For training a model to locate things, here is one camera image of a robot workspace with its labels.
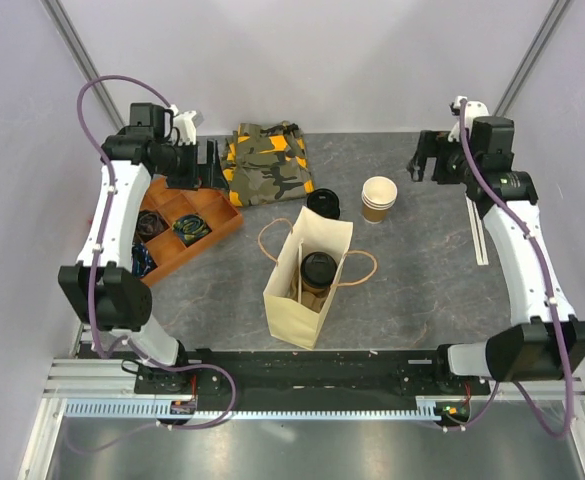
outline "stack of paper cups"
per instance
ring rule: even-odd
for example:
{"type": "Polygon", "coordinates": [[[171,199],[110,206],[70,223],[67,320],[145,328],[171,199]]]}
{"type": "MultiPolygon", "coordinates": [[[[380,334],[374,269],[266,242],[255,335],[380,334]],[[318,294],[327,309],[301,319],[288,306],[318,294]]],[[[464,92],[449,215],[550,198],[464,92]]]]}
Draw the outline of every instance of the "stack of paper cups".
{"type": "Polygon", "coordinates": [[[386,177],[372,177],[363,184],[363,218],[369,223],[381,223],[396,201],[396,184],[386,177]]]}

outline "gray floor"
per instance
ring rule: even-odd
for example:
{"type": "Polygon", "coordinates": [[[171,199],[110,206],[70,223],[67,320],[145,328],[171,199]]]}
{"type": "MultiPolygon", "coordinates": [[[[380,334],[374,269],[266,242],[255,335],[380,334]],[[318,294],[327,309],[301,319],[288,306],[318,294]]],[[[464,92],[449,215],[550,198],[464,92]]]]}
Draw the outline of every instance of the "gray floor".
{"type": "MultiPolygon", "coordinates": [[[[556,428],[561,402],[548,407],[556,428]]],[[[71,418],[62,431],[75,447],[94,448],[144,422],[71,418]]],[[[523,402],[496,402],[465,433],[391,421],[243,420],[198,432],[154,428],[96,455],[75,455],[59,441],[52,465],[48,478],[63,480],[585,478],[572,439],[549,437],[523,402]]]]}
{"type": "MultiPolygon", "coordinates": [[[[462,186],[412,183],[405,164],[417,134],[308,135],[308,158],[318,187],[341,199],[341,219],[354,222],[352,248],[379,260],[366,284],[342,288],[328,314],[317,349],[430,348],[485,339],[509,324],[509,303],[498,258],[488,242],[490,265],[476,265],[462,186]],[[360,214],[361,187],[384,175],[399,187],[386,221],[367,224],[360,214]]],[[[256,237],[278,217],[294,221],[303,201],[245,208],[245,225],[219,245],[153,287],[154,314],[186,347],[292,349],[270,337],[263,288],[273,264],[256,237]]],[[[281,224],[266,234],[278,252],[281,224]]],[[[344,280],[369,271],[369,260],[348,258],[344,280]]]]}

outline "black cup lid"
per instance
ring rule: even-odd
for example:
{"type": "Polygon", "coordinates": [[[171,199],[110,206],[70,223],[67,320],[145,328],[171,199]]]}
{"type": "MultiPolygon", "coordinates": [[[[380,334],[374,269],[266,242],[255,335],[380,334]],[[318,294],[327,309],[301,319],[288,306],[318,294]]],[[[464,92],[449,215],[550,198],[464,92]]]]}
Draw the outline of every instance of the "black cup lid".
{"type": "Polygon", "coordinates": [[[327,288],[336,275],[336,262],[323,252],[309,254],[301,262],[301,278],[312,288],[327,288]]]}
{"type": "Polygon", "coordinates": [[[319,188],[308,195],[306,205],[322,217],[338,220],[341,216],[339,197],[332,190],[319,188]]]}

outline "white wall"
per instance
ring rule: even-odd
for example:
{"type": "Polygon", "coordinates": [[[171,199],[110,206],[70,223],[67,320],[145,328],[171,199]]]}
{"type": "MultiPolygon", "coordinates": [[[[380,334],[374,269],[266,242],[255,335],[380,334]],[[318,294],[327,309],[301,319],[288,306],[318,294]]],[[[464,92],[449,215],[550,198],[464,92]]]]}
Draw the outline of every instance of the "white wall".
{"type": "MultiPolygon", "coordinates": [[[[496,105],[551,3],[63,0],[102,74],[201,110],[205,134],[283,119],[307,132],[449,128],[458,94],[496,105]]],[[[152,99],[108,88],[125,119],[152,99]]]]}
{"type": "MultiPolygon", "coordinates": [[[[585,0],[573,2],[509,116],[561,287],[585,320],[585,0]]],[[[579,373],[585,381],[585,364],[579,373]]]]}
{"type": "MultiPolygon", "coordinates": [[[[96,205],[100,165],[74,113],[83,79],[35,0],[0,0],[0,480],[16,477],[72,313],[56,284],[96,205]]],[[[86,102],[97,138],[110,132],[86,102]]]]}

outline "camouflage fabric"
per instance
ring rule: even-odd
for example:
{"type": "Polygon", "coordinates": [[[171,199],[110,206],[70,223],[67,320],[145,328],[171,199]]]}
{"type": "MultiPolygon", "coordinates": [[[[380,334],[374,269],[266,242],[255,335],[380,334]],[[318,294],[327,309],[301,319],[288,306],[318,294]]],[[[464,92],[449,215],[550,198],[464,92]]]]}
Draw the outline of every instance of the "camouflage fabric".
{"type": "Polygon", "coordinates": [[[314,191],[303,132],[288,122],[267,129],[242,123],[226,140],[221,166],[230,201],[237,207],[302,198],[314,191]]]}

